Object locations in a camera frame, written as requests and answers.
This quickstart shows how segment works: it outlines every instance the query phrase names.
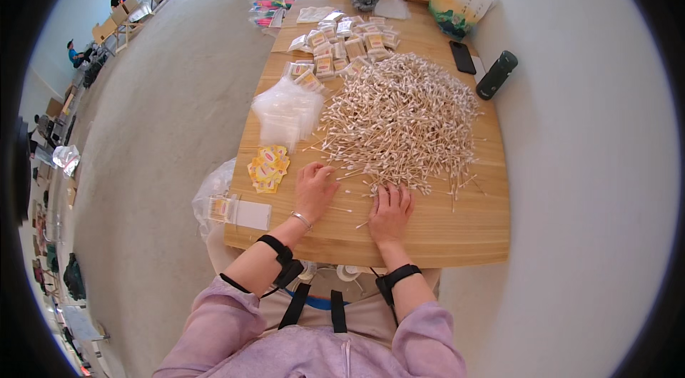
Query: lavender hoodie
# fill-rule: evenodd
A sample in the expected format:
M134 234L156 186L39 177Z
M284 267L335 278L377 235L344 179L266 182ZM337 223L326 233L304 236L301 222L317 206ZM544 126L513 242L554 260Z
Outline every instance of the lavender hoodie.
M437 302L402 320L391 351L332 327L293 325L259 338L265 328L259 298L216 277L153 377L466 377L452 316Z

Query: white paper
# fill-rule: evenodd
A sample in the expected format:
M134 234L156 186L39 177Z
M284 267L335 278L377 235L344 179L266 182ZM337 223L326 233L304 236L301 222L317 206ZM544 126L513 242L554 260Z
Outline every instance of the white paper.
M62 315L75 339L81 339L81 341L102 339L102 335L93 327L80 306L63 305Z
M239 201L238 211L235 213L236 221L231 222L240 227L269 230L271 220L271 204L251 203L250 201Z

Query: black backpack strap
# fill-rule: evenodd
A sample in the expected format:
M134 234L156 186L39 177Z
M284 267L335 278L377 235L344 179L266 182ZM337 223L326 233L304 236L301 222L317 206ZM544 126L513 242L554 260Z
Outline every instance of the black backpack strap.
M343 304L342 292L331 290L331 321L333 322L333 332L347 333L347 322L345 322L345 305Z
M295 294L293 295L293 300L290 301L286 314L283 314L281 319L281 324L278 325L278 329L283 329L289 325L296 325L299 320L300 314L302 314L302 308L304 307L305 301L307 301L307 295L309 295L309 289L312 286L304 283L300 283L297 286Z

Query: black phone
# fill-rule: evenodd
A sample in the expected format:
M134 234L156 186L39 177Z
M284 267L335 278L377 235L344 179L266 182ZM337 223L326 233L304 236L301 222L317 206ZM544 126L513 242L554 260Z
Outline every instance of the black phone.
M475 66L471 59L471 53L468 52L468 47L451 40L450 48L452 48L452 57L454 57L454 63L457 65L458 71L475 75Z

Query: forearm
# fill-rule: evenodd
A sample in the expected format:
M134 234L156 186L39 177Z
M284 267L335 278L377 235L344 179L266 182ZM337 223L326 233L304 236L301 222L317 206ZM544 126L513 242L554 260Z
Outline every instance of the forearm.
M269 234L293 250L306 231L302 221L290 217ZM256 242L228 265L223 273L259 297L281 272L281 264L276 261L276 256L268 244Z
M406 264L413 264L402 244L398 242L381 243L378 249L388 272ZM392 288L392 297L395 300L395 314L398 321L402 321L419 305L436 300L433 291L421 274L413 274L398 281Z

